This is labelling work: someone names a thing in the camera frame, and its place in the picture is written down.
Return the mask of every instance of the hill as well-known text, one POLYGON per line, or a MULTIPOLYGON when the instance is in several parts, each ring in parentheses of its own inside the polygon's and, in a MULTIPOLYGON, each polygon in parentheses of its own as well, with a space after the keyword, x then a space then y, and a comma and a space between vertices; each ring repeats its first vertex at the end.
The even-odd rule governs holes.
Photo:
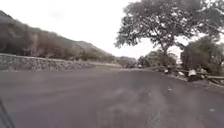
POLYGON ((0 11, 0 52, 66 60, 111 62, 114 56, 91 43, 29 27, 0 11))

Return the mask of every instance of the sky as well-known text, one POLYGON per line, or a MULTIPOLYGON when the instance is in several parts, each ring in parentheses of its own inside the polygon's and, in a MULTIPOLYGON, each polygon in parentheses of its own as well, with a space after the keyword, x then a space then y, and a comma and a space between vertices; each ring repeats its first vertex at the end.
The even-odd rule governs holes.
MULTIPOLYGON (((114 47, 124 16, 123 8, 136 0, 0 0, 0 9, 14 19, 58 33, 75 40, 86 41, 115 56, 138 58, 153 50, 148 40, 139 45, 114 47)), ((180 50, 170 51, 179 54, 180 50)))

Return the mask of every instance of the stone wall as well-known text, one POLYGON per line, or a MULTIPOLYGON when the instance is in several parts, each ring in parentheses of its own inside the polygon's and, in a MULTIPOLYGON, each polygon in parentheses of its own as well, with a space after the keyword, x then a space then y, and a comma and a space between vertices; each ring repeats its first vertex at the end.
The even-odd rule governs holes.
POLYGON ((93 64, 79 61, 65 61, 37 57, 24 57, 0 53, 0 70, 75 70, 91 68, 93 64))

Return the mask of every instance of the foliage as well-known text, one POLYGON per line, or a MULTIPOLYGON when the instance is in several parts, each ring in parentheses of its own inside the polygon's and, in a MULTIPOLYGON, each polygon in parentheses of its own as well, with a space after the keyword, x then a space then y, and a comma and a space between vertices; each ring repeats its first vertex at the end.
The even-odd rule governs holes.
POLYGON ((124 68, 134 68, 137 63, 136 59, 125 56, 118 57, 117 62, 124 68))
POLYGON ((182 67, 185 70, 201 67, 212 75, 221 75, 224 62, 224 44, 216 44, 215 42, 216 39, 214 38, 203 37, 189 43, 181 54, 182 67))
POLYGON ((169 47, 182 46, 177 37, 217 36, 224 26, 223 0, 141 0, 130 3, 124 12, 115 46, 137 45, 148 38, 161 46, 164 56, 169 47))
POLYGON ((173 53, 168 53, 168 56, 164 58, 163 51, 157 50, 152 51, 146 56, 141 56, 138 59, 138 63, 144 67, 156 67, 156 66, 164 66, 164 60, 166 60, 168 66, 176 65, 176 55, 173 53))

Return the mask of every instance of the road curve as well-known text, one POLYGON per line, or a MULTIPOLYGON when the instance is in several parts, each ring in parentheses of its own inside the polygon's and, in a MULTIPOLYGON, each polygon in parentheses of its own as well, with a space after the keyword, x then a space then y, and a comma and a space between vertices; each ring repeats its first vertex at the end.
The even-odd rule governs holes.
POLYGON ((16 128, 223 128, 223 92, 143 70, 0 73, 16 128))

